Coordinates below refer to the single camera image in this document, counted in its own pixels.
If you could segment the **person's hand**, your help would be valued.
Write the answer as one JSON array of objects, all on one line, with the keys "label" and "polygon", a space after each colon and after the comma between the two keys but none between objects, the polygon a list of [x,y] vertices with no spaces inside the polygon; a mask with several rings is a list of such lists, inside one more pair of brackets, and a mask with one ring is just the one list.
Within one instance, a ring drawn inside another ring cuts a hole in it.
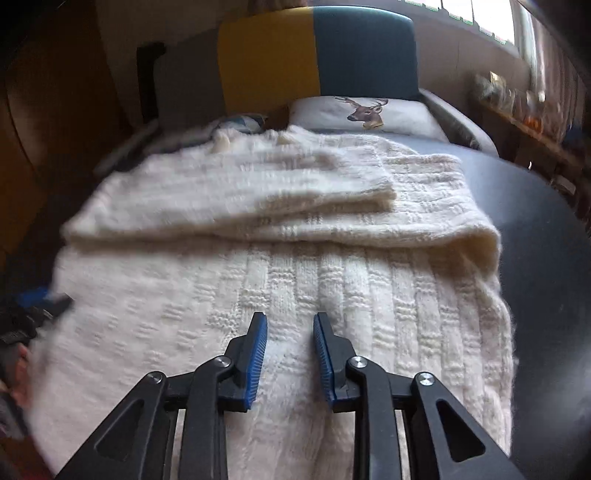
[{"label": "person's hand", "polygon": [[17,345],[17,358],[12,373],[10,395],[21,409],[31,404],[30,352],[22,343]]}]

